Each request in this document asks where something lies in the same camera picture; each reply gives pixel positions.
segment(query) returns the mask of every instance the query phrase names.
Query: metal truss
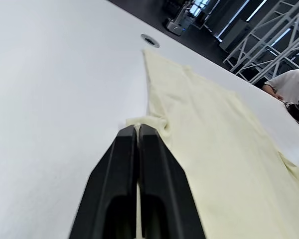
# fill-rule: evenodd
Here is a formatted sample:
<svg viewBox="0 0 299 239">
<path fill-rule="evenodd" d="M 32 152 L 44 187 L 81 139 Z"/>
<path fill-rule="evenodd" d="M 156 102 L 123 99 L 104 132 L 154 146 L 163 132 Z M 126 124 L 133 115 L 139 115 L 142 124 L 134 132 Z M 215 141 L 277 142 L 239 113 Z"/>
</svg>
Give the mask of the metal truss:
<svg viewBox="0 0 299 239">
<path fill-rule="evenodd" d="M 277 75 L 279 67 L 284 62 L 288 62 L 294 69 L 299 69 L 299 65 L 293 61 L 295 56 L 299 55 L 299 13 L 293 18 L 292 22 L 286 25 L 286 27 L 291 29 L 292 25 L 293 31 L 287 48 L 252 78 L 250 83 L 255 84 L 263 77 L 266 77 L 267 79 L 274 78 Z"/>
<path fill-rule="evenodd" d="M 284 7 L 287 11 L 285 13 L 279 12 L 278 10 Z M 248 67 L 253 65 L 268 64 L 269 62 L 257 62 L 256 59 L 276 41 L 284 30 L 281 27 L 286 22 L 291 22 L 291 15 L 299 8 L 299 1 L 296 4 L 291 4 L 286 1 L 279 1 L 267 14 L 266 16 L 252 29 L 252 31 L 239 43 L 236 48 L 229 54 L 229 56 L 223 61 L 228 62 L 231 65 L 231 72 L 235 71 L 238 67 Z M 273 27 L 264 35 L 260 36 L 258 33 L 264 30 L 263 27 L 268 27 L 274 24 Z M 253 45 L 251 49 L 247 49 L 248 45 Z M 275 56 L 279 54 L 275 49 L 272 50 Z M 231 58 L 237 58 L 237 62 L 233 63 L 230 61 Z M 243 69 L 240 69 L 236 75 L 240 75 L 243 79 L 247 80 L 241 73 Z"/>
</svg>

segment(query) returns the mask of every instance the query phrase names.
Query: man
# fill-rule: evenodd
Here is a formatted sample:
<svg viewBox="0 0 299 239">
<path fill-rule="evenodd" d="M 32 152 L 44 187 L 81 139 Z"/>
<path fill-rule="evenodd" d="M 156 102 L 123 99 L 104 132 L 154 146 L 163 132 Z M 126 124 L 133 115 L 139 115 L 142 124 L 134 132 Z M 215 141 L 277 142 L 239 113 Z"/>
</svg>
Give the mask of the man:
<svg viewBox="0 0 299 239">
<path fill-rule="evenodd" d="M 278 100 L 290 103 L 298 103 L 299 69 L 287 71 L 265 82 L 262 89 Z"/>
</svg>

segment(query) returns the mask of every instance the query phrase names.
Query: white table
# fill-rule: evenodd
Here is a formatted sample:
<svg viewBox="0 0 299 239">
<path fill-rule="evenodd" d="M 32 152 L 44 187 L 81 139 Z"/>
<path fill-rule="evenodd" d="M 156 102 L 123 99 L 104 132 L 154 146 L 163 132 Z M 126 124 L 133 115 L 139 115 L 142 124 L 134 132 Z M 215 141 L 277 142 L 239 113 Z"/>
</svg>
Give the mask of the white table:
<svg viewBox="0 0 299 239">
<path fill-rule="evenodd" d="M 299 165 L 299 125 L 280 102 L 111 3 L 4 0 L 0 239 L 68 237 L 91 170 L 125 119 L 146 113 L 142 33 L 161 55 L 239 93 Z"/>
</svg>

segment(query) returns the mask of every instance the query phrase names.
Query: yellow towel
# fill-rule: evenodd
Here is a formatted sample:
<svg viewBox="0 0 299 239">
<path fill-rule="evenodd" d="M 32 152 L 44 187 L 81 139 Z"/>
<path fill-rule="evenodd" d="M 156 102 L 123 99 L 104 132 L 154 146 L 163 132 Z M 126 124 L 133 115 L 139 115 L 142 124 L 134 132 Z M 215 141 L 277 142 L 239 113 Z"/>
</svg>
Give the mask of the yellow towel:
<svg viewBox="0 0 299 239">
<path fill-rule="evenodd" d="M 235 93 L 144 51 L 149 115 L 184 169 L 208 239 L 299 239 L 299 168 Z"/>
</svg>

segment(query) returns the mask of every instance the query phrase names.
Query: human hand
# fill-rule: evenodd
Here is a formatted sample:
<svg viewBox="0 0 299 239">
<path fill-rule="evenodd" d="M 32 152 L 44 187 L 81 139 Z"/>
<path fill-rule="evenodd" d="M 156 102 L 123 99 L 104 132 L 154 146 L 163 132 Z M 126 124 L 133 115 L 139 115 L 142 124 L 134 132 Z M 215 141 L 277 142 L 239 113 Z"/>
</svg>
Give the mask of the human hand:
<svg viewBox="0 0 299 239">
<path fill-rule="evenodd" d="M 284 98 L 281 95 L 279 95 L 279 94 L 273 94 L 273 97 L 275 97 L 276 99 L 278 99 L 280 101 L 284 100 Z"/>
</svg>

